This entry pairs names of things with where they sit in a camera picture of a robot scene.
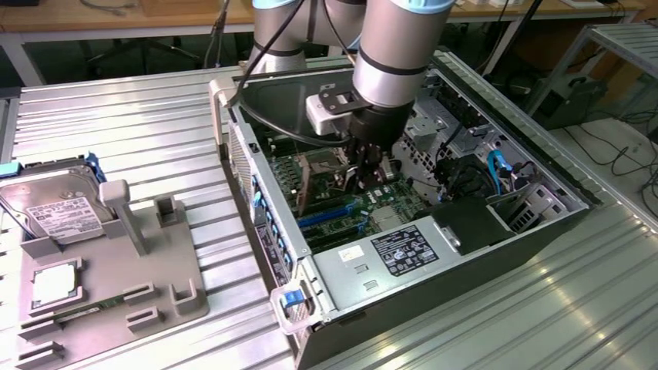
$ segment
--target metal rack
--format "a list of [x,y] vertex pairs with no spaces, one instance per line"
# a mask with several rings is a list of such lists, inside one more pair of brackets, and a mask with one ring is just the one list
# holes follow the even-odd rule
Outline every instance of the metal rack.
[[[599,44],[607,51],[614,52],[620,58],[658,79],[658,27],[646,22],[618,25],[587,25],[579,32],[574,43],[546,79],[542,89],[534,94],[526,104],[526,111],[530,115],[535,113],[551,91],[558,77],[566,73],[568,66],[579,55],[580,49],[590,41]],[[594,65],[595,63],[588,63],[584,69],[591,69]]]

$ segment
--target aluminum profile table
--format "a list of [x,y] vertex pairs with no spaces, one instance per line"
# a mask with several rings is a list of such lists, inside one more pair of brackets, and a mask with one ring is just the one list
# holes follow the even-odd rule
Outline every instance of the aluminum profile table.
[[[523,267],[316,369],[654,368],[654,225],[467,66],[440,57],[606,205]],[[159,194],[185,203],[208,291],[208,316],[70,369],[293,368],[213,149],[207,82],[219,72],[29,88],[9,105],[12,158],[50,160],[92,149],[108,176],[127,178],[132,207]],[[2,217],[0,368],[14,356],[17,237]]]
[[526,111],[534,114],[548,95],[552,84],[566,73],[587,42],[595,42],[604,50],[614,52],[642,71],[658,79],[658,27],[648,23],[618,25],[586,25],[566,50],[564,56],[548,75],[542,89],[532,94]]

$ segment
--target cable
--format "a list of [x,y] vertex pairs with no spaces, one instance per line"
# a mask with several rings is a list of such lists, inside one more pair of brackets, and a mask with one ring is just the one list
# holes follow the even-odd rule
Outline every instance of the cable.
[[78,0],[80,4],[86,6],[88,8],[102,10],[105,12],[112,13],[116,16],[124,16],[125,12],[121,11],[120,9],[128,9],[128,8],[135,8],[136,4],[133,3],[125,3],[123,5],[97,5],[89,2],[88,0]]
[[309,144],[312,146],[343,146],[349,141],[348,137],[341,138],[340,140],[323,140],[323,139],[316,139],[315,137],[301,135],[299,133],[293,133],[292,131],[284,129],[283,127],[279,127],[259,112],[256,112],[256,110],[247,104],[247,100],[244,99],[244,94],[243,94],[244,84],[247,83],[247,80],[251,77],[253,70],[256,69],[257,63],[260,63],[263,57],[265,56],[267,52],[269,51],[271,46],[275,44],[276,39],[284,33],[284,30],[288,27],[292,19],[295,18],[295,15],[297,14],[299,9],[300,9],[304,1],[305,0],[299,0],[297,5],[295,6],[293,10],[289,12],[288,17],[285,18],[285,20],[280,24],[279,29],[276,29],[275,34],[269,38],[269,41],[261,47],[260,52],[257,53],[256,57],[253,58],[253,61],[249,63],[247,71],[244,72],[243,78],[240,79],[240,81],[237,83],[237,87],[235,89],[235,95],[231,98],[229,105],[233,106],[236,103],[239,103],[240,108],[244,109],[244,112],[247,112],[249,114],[249,116],[259,123],[261,123],[264,126],[269,127],[277,133],[281,133],[281,134],[289,136],[296,141],[300,141],[300,142]]
[[212,24],[212,30],[209,32],[209,43],[208,43],[208,48],[205,49],[205,55],[204,55],[204,69],[208,68],[208,62],[209,62],[209,53],[212,51],[212,46],[215,45],[215,40],[219,38],[217,41],[217,56],[216,56],[216,63],[219,63],[219,54],[221,50],[221,37],[224,34],[224,27],[225,27],[225,18],[228,15],[228,4],[231,0],[224,0],[224,4],[221,5],[221,9],[219,11],[219,16],[217,19],[215,19],[215,23]]
[[[631,156],[628,156],[626,154],[626,152],[628,151],[628,147],[624,146],[623,148],[618,148],[615,144],[612,144],[610,141],[604,140],[602,137],[594,135],[591,132],[588,132],[582,126],[578,126],[583,131],[584,133],[587,133],[587,135],[590,135],[592,138],[600,140],[602,142],[604,142],[614,150],[616,150],[616,155],[615,155],[615,158],[607,162],[602,162],[599,160],[595,160],[592,155],[590,154],[590,152],[584,149],[583,145],[580,144],[580,142],[575,139],[574,135],[571,134],[571,132],[564,128],[563,130],[566,131],[566,133],[568,134],[568,136],[571,137],[571,139],[574,140],[575,144],[579,146],[579,148],[583,150],[584,154],[587,155],[587,157],[592,160],[592,162],[595,162],[595,164],[598,164],[599,166],[607,166],[608,164],[611,164],[611,168],[610,168],[610,171],[611,171],[611,174],[616,177],[619,176],[624,176],[624,175],[628,175],[630,173],[634,173],[634,172],[638,172],[639,170],[644,170],[644,169],[648,169],[651,171],[651,168],[654,166],[658,166],[658,163],[655,162],[655,160],[658,159],[658,152],[655,151],[655,147],[652,146],[652,143],[650,143],[651,145],[651,149],[654,151],[654,157],[651,159],[651,162],[648,164],[642,164],[639,163]],[[616,164],[616,161],[620,159],[620,157],[626,157],[628,160],[631,160],[632,162],[636,163],[636,165],[639,166],[638,168],[632,169],[632,170],[628,170],[623,173],[616,173],[615,172],[615,164]]]
[[428,183],[427,181],[423,181],[420,179],[416,179],[415,177],[409,177],[409,179],[412,181],[415,181],[416,183],[420,183],[421,185],[427,185],[428,187],[439,187],[439,185],[432,185],[431,183]]
[[448,147],[450,143],[452,143],[452,140],[458,136],[459,131],[462,131],[462,128],[463,128],[463,123],[459,122],[459,125],[456,126],[456,129],[454,129],[452,133],[450,134],[448,139],[443,142],[442,145],[439,145],[439,149],[436,149],[436,155],[433,156],[435,169],[436,169],[436,162],[439,161],[439,154]]
[[[500,21],[503,20],[504,10],[507,9],[507,4],[508,3],[510,3],[510,0],[504,0],[503,10],[500,11],[500,14],[498,16],[498,21],[495,21],[496,23],[500,23]],[[491,58],[494,58],[495,50],[498,48],[498,45],[500,45],[500,41],[503,40],[503,34],[504,34],[504,31],[503,31],[503,28],[500,28],[500,33],[499,33],[499,36],[498,36],[498,40],[495,40],[495,45],[494,45],[494,49],[491,50],[490,56],[487,56],[484,62],[480,64],[480,66],[475,68],[475,72],[479,72],[480,69],[490,62]]]
[[349,50],[347,49],[345,43],[343,42],[343,39],[340,38],[340,35],[337,34],[336,27],[333,26],[333,22],[331,21],[329,17],[329,11],[327,9],[327,0],[321,0],[321,11],[324,12],[324,17],[327,17],[327,23],[331,28],[331,32],[333,36],[336,37],[337,44],[340,45],[340,49],[343,49],[343,52],[345,53],[347,59],[349,59],[349,63],[355,66],[356,61],[353,60],[353,55],[349,54]]
[[215,67],[219,67],[219,57],[221,55],[221,40],[224,39],[224,28],[225,28],[225,19],[228,18],[228,3],[231,0],[224,0],[224,4],[221,6],[221,21],[217,27],[217,54],[215,55]]
[[265,56],[267,52],[269,51],[271,46],[275,44],[276,39],[279,39],[280,35],[284,33],[285,28],[288,28],[288,25],[295,18],[295,15],[299,12],[299,9],[301,7],[301,4],[304,3],[305,0],[299,0],[297,6],[295,6],[295,9],[289,12],[288,17],[285,18],[284,22],[280,24],[279,29],[276,29],[275,34],[271,36],[269,41],[267,44],[263,46],[260,49],[260,52],[257,53],[256,57],[253,58],[253,61],[248,65],[247,71],[244,72],[243,78],[237,83],[237,88],[235,89],[235,95],[231,98],[231,105],[235,105],[235,103],[239,101],[241,92],[244,90],[244,84],[247,83],[248,78],[251,77],[253,70],[256,69],[257,63],[260,63],[263,57]]
[[308,145],[312,146],[344,146],[349,142],[349,137],[345,137],[340,140],[323,140],[323,139],[316,139],[315,137],[304,136],[299,133],[295,133],[289,130],[287,130],[283,127],[276,126],[275,123],[272,123],[244,101],[244,98],[240,97],[239,99],[239,107],[244,109],[244,112],[249,114],[249,116],[264,126],[269,127],[273,131],[277,133],[281,133],[285,136],[289,136],[292,139],[296,141],[300,141]]

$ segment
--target blue latch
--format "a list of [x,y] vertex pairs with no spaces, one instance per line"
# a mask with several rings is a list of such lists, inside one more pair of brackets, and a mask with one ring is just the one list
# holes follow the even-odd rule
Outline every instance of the blue latch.
[[20,172],[21,165],[18,162],[0,164],[0,179],[16,176]]
[[490,168],[491,177],[494,178],[495,192],[498,195],[500,195],[503,193],[503,190],[500,188],[500,180],[498,178],[495,165],[498,164],[498,168],[504,168],[507,171],[512,170],[512,166],[510,166],[510,164],[504,160],[503,153],[498,149],[490,151],[488,155],[486,156],[486,162]]
[[260,203],[260,199],[263,198],[263,194],[260,191],[257,191],[255,194],[253,194],[253,206],[257,207],[257,204]]
[[296,306],[297,304],[304,303],[304,294],[301,292],[301,289],[285,292],[283,298],[280,299],[280,303],[284,308],[289,308],[292,306]]

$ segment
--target sticker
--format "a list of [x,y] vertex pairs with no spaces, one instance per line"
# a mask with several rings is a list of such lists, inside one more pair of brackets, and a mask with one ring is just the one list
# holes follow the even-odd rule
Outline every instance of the sticker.
[[363,256],[363,249],[360,249],[360,245],[355,245],[353,247],[348,247],[347,249],[337,251],[337,255],[340,256],[343,262],[348,262]]
[[85,197],[26,209],[48,236],[58,240],[100,229],[100,220]]
[[392,276],[439,259],[415,225],[372,239],[372,245]]

